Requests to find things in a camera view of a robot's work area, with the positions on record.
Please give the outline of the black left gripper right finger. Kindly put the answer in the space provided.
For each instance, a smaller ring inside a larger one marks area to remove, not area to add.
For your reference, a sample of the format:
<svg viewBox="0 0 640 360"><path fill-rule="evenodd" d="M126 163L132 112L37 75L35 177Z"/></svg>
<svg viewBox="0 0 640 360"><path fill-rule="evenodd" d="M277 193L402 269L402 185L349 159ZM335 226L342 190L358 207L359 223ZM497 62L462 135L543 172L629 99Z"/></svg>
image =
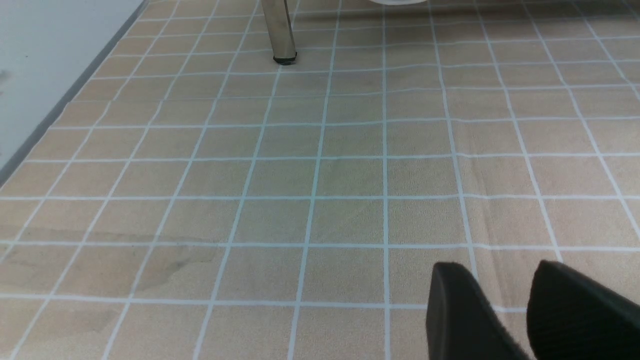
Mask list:
<svg viewBox="0 0 640 360"><path fill-rule="evenodd" d="M640 308L555 260L534 272L526 334L537 360L637 360Z"/></svg>

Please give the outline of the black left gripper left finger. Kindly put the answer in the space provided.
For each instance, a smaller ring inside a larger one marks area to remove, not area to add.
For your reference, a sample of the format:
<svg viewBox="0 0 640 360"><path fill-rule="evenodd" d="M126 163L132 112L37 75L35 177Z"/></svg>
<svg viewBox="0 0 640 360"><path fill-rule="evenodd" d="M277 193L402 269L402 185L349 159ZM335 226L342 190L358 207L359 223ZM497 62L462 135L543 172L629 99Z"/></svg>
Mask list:
<svg viewBox="0 0 640 360"><path fill-rule="evenodd" d="M426 311L430 360L528 360L464 265L436 262Z"/></svg>

